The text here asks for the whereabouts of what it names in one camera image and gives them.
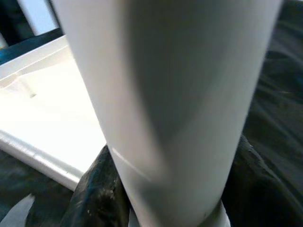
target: cylindrical object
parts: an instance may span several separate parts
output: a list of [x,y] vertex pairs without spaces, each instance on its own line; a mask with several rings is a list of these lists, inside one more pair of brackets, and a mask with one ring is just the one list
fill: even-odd
[[280,3],[54,0],[142,227],[219,203]]

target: white cylinder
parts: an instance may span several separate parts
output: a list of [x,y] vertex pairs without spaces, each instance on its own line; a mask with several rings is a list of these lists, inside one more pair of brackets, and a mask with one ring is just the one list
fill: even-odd
[[142,227],[220,202],[280,3],[54,0]]

